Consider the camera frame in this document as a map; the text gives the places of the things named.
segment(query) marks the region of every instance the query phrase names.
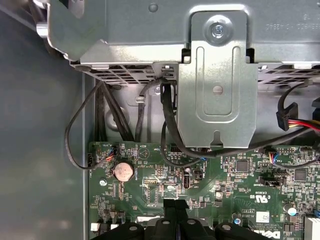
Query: green circuit board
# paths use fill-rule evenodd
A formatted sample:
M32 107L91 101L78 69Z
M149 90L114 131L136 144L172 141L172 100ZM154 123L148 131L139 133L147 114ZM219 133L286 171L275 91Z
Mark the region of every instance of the green circuit board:
M105 161L112 146L117 156ZM275 146L277 163L296 165L316 158L308 147ZM175 163L187 157L174 146L167 155ZM320 209L320 166L298 170L275 168L268 154L254 150L231 156L204 159L190 167L172 167L161 157L160 145L134 142L92 142L90 161L105 161L89 174L89 222L142 225L163 215L163 199L185 199L189 217L201 218L209 226L233 222L271 239L302 240L304 217ZM120 162L133 166L127 182L118 181L113 169ZM101 186L100 180L106 180ZM297 215L289 216L290 204ZM90 238L99 234L91 231Z

